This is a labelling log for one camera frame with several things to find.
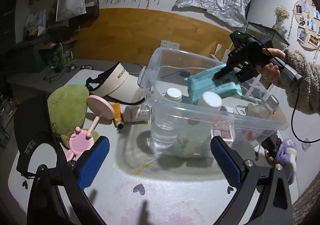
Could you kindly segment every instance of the pink stand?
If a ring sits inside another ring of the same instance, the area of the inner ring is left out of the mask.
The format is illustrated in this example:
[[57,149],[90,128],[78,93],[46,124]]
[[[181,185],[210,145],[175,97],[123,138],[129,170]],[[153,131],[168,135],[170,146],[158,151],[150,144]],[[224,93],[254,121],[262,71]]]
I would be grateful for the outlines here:
[[96,115],[88,131],[76,127],[76,131],[72,134],[69,140],[70,149],[66,152],[67,161],[77,161],[81,154],[89,150],[94,144],[91,132],[97,126],[100,118],[112,120],[115,115],[115,110],[105,99],[97,96],[90,95],[87,98],[87,106]]

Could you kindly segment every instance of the sun visor hat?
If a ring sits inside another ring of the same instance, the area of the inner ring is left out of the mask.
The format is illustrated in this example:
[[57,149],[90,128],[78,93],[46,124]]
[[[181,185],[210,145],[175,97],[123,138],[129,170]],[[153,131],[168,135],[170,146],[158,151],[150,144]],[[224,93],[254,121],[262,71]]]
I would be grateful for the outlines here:
[[89,77],[85,86],[95,95],[109,96],[122,104],[136,105],[144,101],[143,92],[137,80],[137,77],[130,75],[118,62],[99,74],[96,79]]

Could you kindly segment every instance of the purple plush toy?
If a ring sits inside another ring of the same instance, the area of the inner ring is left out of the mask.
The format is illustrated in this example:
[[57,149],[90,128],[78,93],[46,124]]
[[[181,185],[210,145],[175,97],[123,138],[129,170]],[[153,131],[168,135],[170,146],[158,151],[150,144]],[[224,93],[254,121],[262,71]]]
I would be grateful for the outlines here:
[[292,141],[292,139],[287,138],[282,141],[275,158],[275,163],[282,165],[289,184],[292,184],[294,181],[295,171],[297,169],[296,159],[297,144]]

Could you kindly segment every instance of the shopping bag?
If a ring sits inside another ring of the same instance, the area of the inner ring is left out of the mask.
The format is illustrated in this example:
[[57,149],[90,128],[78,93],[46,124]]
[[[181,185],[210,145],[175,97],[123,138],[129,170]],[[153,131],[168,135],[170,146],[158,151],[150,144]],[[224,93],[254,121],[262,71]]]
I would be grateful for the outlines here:
[[85,13],[84,0],[58,0],[56,21],[67,20]]

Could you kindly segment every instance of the table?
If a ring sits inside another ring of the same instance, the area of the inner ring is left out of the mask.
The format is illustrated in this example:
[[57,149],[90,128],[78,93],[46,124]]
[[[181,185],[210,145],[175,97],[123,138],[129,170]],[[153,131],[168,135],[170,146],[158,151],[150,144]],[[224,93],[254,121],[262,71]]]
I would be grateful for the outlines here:
[[[95,78],[99,73],[81,70],[66,85],[84,84],[89,76]],[[92,122],[90,113],[88,109],[85,128]],[[110,152],[92,185],[84,191],[106,224],[211,225],[236,192],[234,189],[230,194],[227,193],[229,184],[214,160],[182,160],[169,156],[155,159],[143,143],[148,132],[147,125],[125,123],[123,129],[117,130],[113,123],[100,122],[95,130],[109,138]],[[252,148],[244,149],[240,154],[255,159]],[[19,153],[13,163],[8,186],[23,211],[27,212],[33,179],[27,179],[28,189],[22,187],[26,179],[16,171],[18,157]],[[35,172],[40,164],[54,167],[55,162],[54,149],[42,144],[34,152],[28,170]],[[257,164],[266,164],[262,154]],[[144,195],[133,192],[133,188],[139,184],[145,188]],[[79,224],[64,188],[59,187],[59,190],[71,220]],[[296,182],[290,186],[290,192],[292,200],[296,200]],[[247,223],[258,197],[259,193],[255,190],[240,224]]]

